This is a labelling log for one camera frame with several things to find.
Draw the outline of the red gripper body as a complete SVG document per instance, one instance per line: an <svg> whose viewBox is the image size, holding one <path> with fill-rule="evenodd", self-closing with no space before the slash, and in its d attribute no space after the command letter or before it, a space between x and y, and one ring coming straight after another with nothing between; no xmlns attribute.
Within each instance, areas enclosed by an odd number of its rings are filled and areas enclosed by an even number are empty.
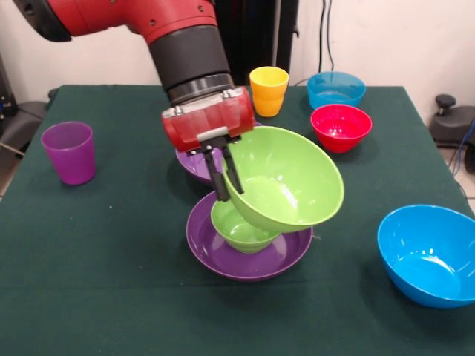
<svg viewBox="0 0 475 356"><path fill-rule="evenodd" d="M255 125L245 87L232 88L169 108L161 115L164 130L179 152L196 151L220 136L240 136Z"/></svg>

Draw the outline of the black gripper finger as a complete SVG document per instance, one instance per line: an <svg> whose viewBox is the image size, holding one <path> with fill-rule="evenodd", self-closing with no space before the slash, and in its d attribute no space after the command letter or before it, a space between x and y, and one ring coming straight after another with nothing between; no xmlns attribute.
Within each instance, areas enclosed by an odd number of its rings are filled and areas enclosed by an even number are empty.
<svg viewBox="0 0 475 356"><path fill-rule="evenodd" d="M209 172L209 176L211 178L213 188L217 194L217 198L220 201L225 202L230 199L230 194L229 194L228 188L226 187L223 174L220 173L216 168L212 151L213 151L212 147L206 147L204 149L203 155L204 155L206 167Z"/></svg>
<svg viewBox="0 0 475 356"><path fill-rule="evenodd" d="M228 176L232 186L235 188L235 190L239 194L243 194L244 190L243 190L242 185L240 183L238 172L236 170L235 163L234 163L234 160L232 158L232 153L229 150L228 145L224 145L223 148L221 149L221 151L222 151L222 154L223 154L223 158L226 161L226 167L227 167L226 172L227 172L227 176Z"/></svg>

